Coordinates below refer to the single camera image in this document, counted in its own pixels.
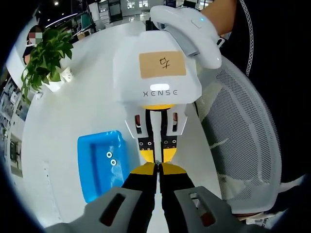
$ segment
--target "blue tray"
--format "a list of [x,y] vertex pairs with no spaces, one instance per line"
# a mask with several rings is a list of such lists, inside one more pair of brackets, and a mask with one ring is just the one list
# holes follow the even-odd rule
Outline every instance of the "blue tray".
[[119,131],[78,138],[79,175],[86,203],[114,186],[123,185],[130,174],[128,159],[126,144]]

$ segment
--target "ceiling light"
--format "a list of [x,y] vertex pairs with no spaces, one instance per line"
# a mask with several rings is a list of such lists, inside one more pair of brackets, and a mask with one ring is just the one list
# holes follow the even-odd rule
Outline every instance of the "ceiling light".
[[55,23],[57,23],[57,22],[59,22],[59,21],[61,21],[61,20],[64,20],[64,19],[66,19],[66,18],[68,18],[68,17],[71,17],[71,16],[75,16],[75,15],[77,15],[77,14],[78,14],[78,13],[72,14],[72,15],[70,15],[70,16],[65,16],[65,17],[63,17],[63,18],[61,18],[61,19],[59,19],[59,20],[57,20],[57,21],[55,21],[55,22],[53,22],[53,23],[50,23],[49,25],[45,26],[45,28],[48,28],[49,26],[51,26],[51,25],[53,25],[53,24],[55,24]]

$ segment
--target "xense logo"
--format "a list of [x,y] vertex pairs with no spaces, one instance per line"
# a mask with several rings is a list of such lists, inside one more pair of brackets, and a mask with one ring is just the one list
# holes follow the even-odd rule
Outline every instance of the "xense logo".
[[177,96],[177,90],[174,90],[173,92],[171,92],[170,90],[167,91],[151,91],[151,92],[144,92],[143,91],[144,96],[143,97],[148,97],[148,96],[170,96],[171,94],[176,95]]

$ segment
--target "green leaves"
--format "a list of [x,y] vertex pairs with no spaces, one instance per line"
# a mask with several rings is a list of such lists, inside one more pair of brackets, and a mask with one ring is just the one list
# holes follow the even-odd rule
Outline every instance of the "green leaves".
[[71,59],[73,45],[69,42],[71,34],[61,30],[47,29],[43,33],[43,41],[30,53],[30,62],[21,75],[22,93],[26,102],[30,87],[40,90],[43,83],[59,82],[60,74],[57,68],[61,68],[60,60],[66,56]]
[[65,54],[68,56],[69,59],[72,58],[72,52],[71,52],[71,50],[66,50],[66,51],[65,51]]

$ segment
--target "white mesh chair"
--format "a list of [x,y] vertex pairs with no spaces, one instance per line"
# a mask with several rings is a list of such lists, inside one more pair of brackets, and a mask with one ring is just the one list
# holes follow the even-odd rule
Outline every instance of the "white mesh chair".
[[269,210],[281,177],[277,133],[263,99],[228,59],[198,72],[196,103],[218,172],[222,198],[235,214]]

